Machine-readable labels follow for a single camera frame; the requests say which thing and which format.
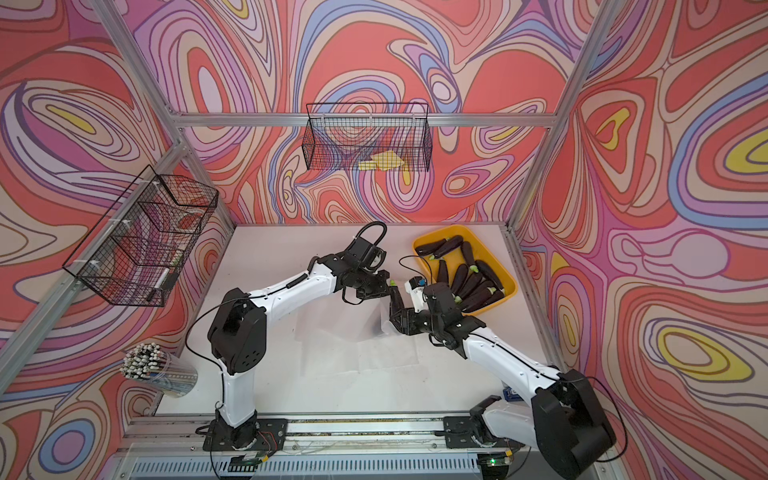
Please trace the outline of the clear zip-top bag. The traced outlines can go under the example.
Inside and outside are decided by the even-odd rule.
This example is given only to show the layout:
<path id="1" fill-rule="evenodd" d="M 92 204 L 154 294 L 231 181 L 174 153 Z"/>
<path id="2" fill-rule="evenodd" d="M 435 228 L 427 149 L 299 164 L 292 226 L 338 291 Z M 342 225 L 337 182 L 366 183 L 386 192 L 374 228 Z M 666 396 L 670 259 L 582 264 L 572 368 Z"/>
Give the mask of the clear zip-top bag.
<path id="1" fill-rule="evenodd" d="M 399 367 L 417 362 L 414 337 L 420 334 L 418 316 L 408 307 L 396 285 L 380 300 L 363 329 L 362 345 L 376 368 Z"/>

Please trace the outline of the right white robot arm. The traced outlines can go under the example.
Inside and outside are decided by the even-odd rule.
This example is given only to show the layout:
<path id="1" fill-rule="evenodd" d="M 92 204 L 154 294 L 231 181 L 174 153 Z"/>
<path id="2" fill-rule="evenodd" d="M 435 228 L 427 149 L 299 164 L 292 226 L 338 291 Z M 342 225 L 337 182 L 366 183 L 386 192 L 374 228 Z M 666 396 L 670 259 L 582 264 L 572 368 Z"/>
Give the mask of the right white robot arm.
<path id="1" fill-rule="evenodd" d="M 389 322 L 407 336 L 424 334 L 494 375 L 514 402 L 490 395 L 468 414 L 444 421 L 450 448 L 530 446 L 562 478 L 575 479 L 616 443 L 616 433 L 589 379 L 562 372 L 521 353 L 485 322 L 464 314 L 441 283 L 407 286 L 407 306 L 395 284 L 387 287 Z"/>

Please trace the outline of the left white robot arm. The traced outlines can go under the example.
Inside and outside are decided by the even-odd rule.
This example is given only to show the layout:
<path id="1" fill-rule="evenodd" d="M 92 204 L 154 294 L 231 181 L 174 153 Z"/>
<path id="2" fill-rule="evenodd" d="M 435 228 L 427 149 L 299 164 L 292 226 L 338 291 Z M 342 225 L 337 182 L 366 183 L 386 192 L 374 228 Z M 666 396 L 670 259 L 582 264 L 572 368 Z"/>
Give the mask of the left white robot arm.
<path id="1" fill-rule="evenodd" d="M 271 326 L 295 310 L 338 292 L 354 291 L 358 303 L 389 295 L 386 252 L 355 237 L 346 249 L 315 256 L 305 271 L 261 290 L 230 290 L 207 333 L 214 361 L 222 370 L 222 405 L 217 420 L 230 429 L 257 418 L 255 376 L 251 370 L 267 352 Z"/>

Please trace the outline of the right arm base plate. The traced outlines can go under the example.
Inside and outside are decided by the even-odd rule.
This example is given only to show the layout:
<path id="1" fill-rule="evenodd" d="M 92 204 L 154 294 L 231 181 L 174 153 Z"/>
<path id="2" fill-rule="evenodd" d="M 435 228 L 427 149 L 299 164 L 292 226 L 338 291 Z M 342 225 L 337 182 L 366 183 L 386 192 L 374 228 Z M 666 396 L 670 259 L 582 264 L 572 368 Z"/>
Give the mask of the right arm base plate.
<path id="1" fill-rule="evenodd" d="M 517 451 L 524 447 L 517 441 L 494 436 L 479 417 L 445 416 L 442 422 L 441 436 L 448 449 L 505 448 Z"/>

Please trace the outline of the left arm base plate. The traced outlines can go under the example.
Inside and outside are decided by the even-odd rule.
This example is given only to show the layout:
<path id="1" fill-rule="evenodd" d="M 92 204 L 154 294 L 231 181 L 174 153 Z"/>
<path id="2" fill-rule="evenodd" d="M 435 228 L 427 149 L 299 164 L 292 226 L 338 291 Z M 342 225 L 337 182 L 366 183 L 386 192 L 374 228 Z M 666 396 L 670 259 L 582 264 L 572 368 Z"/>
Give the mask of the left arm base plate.
<path id="1" fill-rule="evenodd" d="M 205 433 L 203 450 L 206 452 L 256 451 L 275 453 L 284 447 L 288 420 L 284 418 L 252 418 L 239 427 L 229 426 L 216 417 Z"/>

